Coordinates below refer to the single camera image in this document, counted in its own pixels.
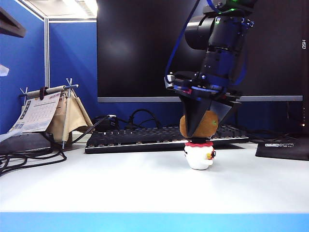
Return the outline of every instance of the black cable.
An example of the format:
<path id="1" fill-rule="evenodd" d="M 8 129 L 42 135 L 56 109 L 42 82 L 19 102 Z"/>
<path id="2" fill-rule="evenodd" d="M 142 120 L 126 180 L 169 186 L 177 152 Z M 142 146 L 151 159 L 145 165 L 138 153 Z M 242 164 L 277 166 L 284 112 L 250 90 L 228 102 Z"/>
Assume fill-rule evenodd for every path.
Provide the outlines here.
<path id="1" fill-rule="evenodd" d="M 140 126 L 141 124 L 144 124 L 145 122 L 149 122 L 149 121 L 154 121 L 154 119 L 153 118 L 151 118 L 151 119 L 148 119 L 148 120 L 145 120 L 145 121 L 142 121 L 138 126 Z"/>
<path id="2" fill-rule="evenodd" d="M 74 141 L 72 141 L 71 143 L 68 143 L 68 145 L 72 145 L 73 143 L 76 143 L 77 141 L 79 141 L 81 138 L 83 138 L 86 134 L 88 134 L 90 131 L 92 131 L 98 124 L 100 124 L 101 122 L 103 122 L 104 120 L 110 118 L 109 115 L 104 116 L 102 119 L 100 119 L 98 122 L 96 122 L 92 127 L 89 127 L 88 130 L 86 130 L 81 136 L 79 136 L 77 139 L 75 139 Z"/>
<path id="3" fill-rule="evenodd" d="M 95 121 L 96 121 L 97 119 L 103 118 L 103 117 L 105 117 L 105 116 L 106 116 L 106 115 L 94 117 L 94 118 L 91 119 L 91 121 L 92 121 L 93 123 L 95 123 Z M 114 120 L 115 127 L 117 128 L 117 130 L 120 130 L 119 121 L 124 121 L 124 120 L 123 120 L 123 119 L 120 119 L 120 118 L 118 118 L 118 117 L 115 117 L 114 119 L 115 119 L 115 120 Z"/>
<path id="4" fill-rule="evenodd" d="M 12 166 L 8 166 L 9 165 L 9 162 L 10 162 L 10 159 L 15 159 L 14 157 L 12 157 L 12 158 L 7 158 L 7 162 L 5 163 L 5 165 L 0 169 L 0 176 L 1 176 L 1 173 L 2 173 L 2 171 L 3 170 L 6 170 L 7 168 L 17 168 L 17 167 L 21 167 L 21 166 L 23 166 L 24 164 L 26 164 L 27 163 L 27 160 L 28 159 L 22 159 L 23 160 L 23 162 L 22 163 L 19 163 L 19 164 L 16 164 L 16 165 L 12 165 Z"/>
<path id="5" fill-rule="evenodd" d="M 56 156 L 57 156 L 57 154 L 51 155 L 51 156 L 47 156 L 47 157 L 26 156 L 26 155 L 21 154 L 19 158 L 27 158 L 27 159 L 34 159 L 34 160 L 44 160 L 44 159 L 50 159 L 50 158 L 53 158 L 53 157 L 56 157 Z"/>
<path id="6" fill-rule="evenodd" d="M 53 151 L 53 148 L 46 148 L 38 151 L 16 151 L 16 152 L 11 152 L 11 155 L 21 155 L 21 156 L 26 156 L 24 154 L 27 154 L 29 158 L 36 157 L 36 156 L 43 156 L 43 155 L 48 155 Z"/>
<path id="7" fill-rule="evenodd" d="M 98 118 L 102 118 L 103 116 L 97 116 L 97 117 L 95 117 L 95 118 L 93 118 L 93 121 L 94 120 L 96 120 L 96 119 L 98 119 Z M 123 120 L 123 119 L 121 119 L 121 118 L 119 118 L 119 117 L 117 117 L 117 120 L 119 120 L 119 121 L 121 121 L 121 122 L 124 122 L 124 123 L 129 123 L 129 121 L 126 121 L 126 120 Z M 136 127 L 139 127 L 139 128 L 141 128 L 141 129 L 146 129 L 145 127 L 142 127 L 142 126 L 139 126 L 138 124 L 134 124 L 134 123 L 132 123 L 132 125 L 134 125 L 134 126 L 136 126 Z"/>
<path id="8" fill-rule="evenodd" d="M 131 116 L 130 116 L 130 119 L 129 119 L 129 123 L 133 123 L 133 119 L 134 119 L 134 115 L 136 114 L 136 113 L 138 113 L 138 112 L 141 112 L 141 111 L 144 111 L 144 112 L 147 112 L 147 113 L 149 113 L 152 117 L 153 117 L 153 119 L 154 119 L 154 121 L 155 121 L 155 125 L 156 125 L 156 127 L 157 128 L 161 128 L 161 122 L 156 118 L 156 116 L 154 115 L 154 113 L 152 113 L 151 111 L 149 111 L 149 110 L 147 110 L 147 109 L 138 109 L 138 110 L 136 110 L 136 111 L 134 111 L 132 114 L 131 114 Z"/>
<path id="9" fill-rule="evenodd" d="M 42 155 L 47 155 L 47 154 L 51 153 L 51 149 L 49 148 L 49 149 L 45 149 L 44 151 L 39 151 L 39 152 L 25 151 L 25 152 L 14 152 L 14 153 L 9 153 L 9 154 L 1 154 L 0 160 L 6 161 L 6 163 L 4 164 L 4 166 L 2 168 L 0 168 L 0 173 L 1 173 L 1 171 L 3 171 L 4 169 L 7 168 L 10 159 L 22 159 L 22 160 L 24 160 L 23 163 L 14 165 L 14 167 L 24 165 L 27 162 L 28 158 L 32 159 L 32 157 L 27 157 L 26 155 L 23 155 L 25 153 L 30 154 L 30 155 L 32 154 L 33 155 L 32 157 L 36 157 L 36 156 L 42 156 Z"/>
<path id="10" fill-rule="evenodd" d="M 38 163 L 38 164 L 33 164 L 33 165 L 23 165 L 23 166 L 18 166 L 15 167 L 15 165 L 13 166 L 6 166 L 5 169 L 0 169 L 0 176 L 11 172 L 11 171 L 15 171 L 15 170 L 19 170 L 19 169 L 25 169 L 25 168 L 33 168 L 33 167 L 39 167 L 39 166 L 45 166 L 45 165 L 49 165 L 49 164 L 54 164 L 54 163 L 60 163 L 60 162 L 64 162 L 67 160 L 67 157 L 64 155 L 63 151 L 59 151 L 56 156 L 61 155 L 63 157 L 63 159 L 60 160 L 55 160 L 55 161 L 51 161 L 51 162 L 46 162 L 46 163 Z"/>
<path id="11" fill-rule="evenodd" d="M 276 132 L 271 130 L 250 130 L 244 126 L 238 126 L 240 130 L 246 131 L 248 137 L 250 138 L 251 142 L 258 143 L 258 142 L 274 142 L 280 139 L 296 139 L 294 137 L 289 136 L 290 133 L 284 133 L 284 132 Z M 271 138 L 264 138 L 261 136 L 257 136 L 257 134 L 264 134 L 268 136 L 273 136 Z"/>

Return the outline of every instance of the small toy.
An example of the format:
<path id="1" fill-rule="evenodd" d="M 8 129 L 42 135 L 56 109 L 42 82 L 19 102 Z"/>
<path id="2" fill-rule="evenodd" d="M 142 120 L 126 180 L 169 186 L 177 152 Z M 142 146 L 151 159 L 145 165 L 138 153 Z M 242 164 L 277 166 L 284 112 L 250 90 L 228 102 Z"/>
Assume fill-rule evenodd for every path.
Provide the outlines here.
<path id="1" fill-rule="evenodd" d="M 203 144 L 185 143 L 184 153 L 191 168 L 205 170 L 213 164 L 213 158 L 216 152 L 213 149 L 212 142 Z"/>

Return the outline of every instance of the black keyboard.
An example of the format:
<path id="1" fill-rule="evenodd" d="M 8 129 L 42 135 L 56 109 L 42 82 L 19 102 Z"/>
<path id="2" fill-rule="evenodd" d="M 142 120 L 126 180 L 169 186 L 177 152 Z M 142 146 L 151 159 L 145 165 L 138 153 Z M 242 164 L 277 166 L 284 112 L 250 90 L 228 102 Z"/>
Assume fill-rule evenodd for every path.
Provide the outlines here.
<path id="1" fill-rule="evenodd" d="M 232 126 L 220 126 L 211 137 L 214 145 L 246 143 L 249 138 L 245 131 Z M 183 150 L 188 142 L 179 127 L 151 128 L 138 130 L 110 130 L 94 132 L 85 148 L 87 154 Z"/>

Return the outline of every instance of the blue cable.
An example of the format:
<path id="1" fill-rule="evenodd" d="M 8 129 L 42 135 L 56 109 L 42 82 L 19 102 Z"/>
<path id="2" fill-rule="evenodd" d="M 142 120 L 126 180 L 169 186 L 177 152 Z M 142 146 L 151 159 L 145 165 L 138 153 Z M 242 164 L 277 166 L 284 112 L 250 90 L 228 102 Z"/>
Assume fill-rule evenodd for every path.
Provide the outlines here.
<path id="1" fill-rule="evenodd" d="M 216 13 L 222 13 L 221 11 L 218 10 L 218 8 L 214 6 L 212 0 L 207 0 L 207 3 L 212 8 L 213 11 L 215 11 Z"/>
<path id="2" fill-rule="evenodd" d="M 169 83 L 169 84 L 172 83 L 172 82 L 170 82 L 170 81 L 168 80 L 168 73 L 169 73 L 170 65 L 171 65 L 172 60 L 173 60 L 173 58 L 174 58 L 174 56 L 175 56 L 175 53 L 176 53 L 176 50 L 177 50 L 177 48 L 178 48 L 178 46 L 179 46 L 179 44 L 180 44 L 180 41 L 181 41 L 181 39 L 182 39 L 182 37 L 183 37 L 183 34 L 184 34 L 185 29 L 186 29 L 186 27 L 187 27 L 187 24 L 189 23 L 189 21 L 190 21 L 192 15 L 193 15 L 194 11 L 196 10 L 198 4 L 199 4 L 199 0 L 197 0 L 197 1 L 195 2 L 195 5 L 194 5 L 193 9 L 191 10 L 191 12 L 190 12 L 190 14 L 189 14 L 189 16 L 188 16 L 188 18 L 187 18 L 187 20 L 186 20 L 184 26 L 183 26 L 183 29 L 182 29 L 180 35 L 178 36 L 178 39 L 177 39 L 176 44 L 175 44 L 175 46 L 174 46 L 174 48 L 173 48 L 173 51 L 172 51 L 172 53 L 170 54 L 168 64 L 166 65 L 166 68 L 165 68 L 165 76 L 164 76 L 164 77 L 165 77 L 165 81 L 166 81 L 167 83 Z"/>

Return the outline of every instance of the computer monitor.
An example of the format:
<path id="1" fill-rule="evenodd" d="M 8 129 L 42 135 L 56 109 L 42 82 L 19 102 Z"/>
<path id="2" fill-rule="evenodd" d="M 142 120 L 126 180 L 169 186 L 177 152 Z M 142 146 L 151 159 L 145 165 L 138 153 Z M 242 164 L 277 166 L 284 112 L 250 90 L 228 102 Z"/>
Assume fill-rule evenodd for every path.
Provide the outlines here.
<path id="1" fill-rule="evenodd" d="M 163 77 L 195 2 L 98 1 L 99 102 L 179 101 L 165 89 Z M 200 1 L 195 15 L 202 15 L 205 5 L 206 1 Z M 302 99 L 301 12 L 302 0 L 257 1 L 249 16 L 255 26 L 243 49 L 248 51 L 247 75 L 237 87 L 243 95 Z M 190 48 L 183 38 L 170 71 L 199 71 L 204 56 L 205 51 Z"/>

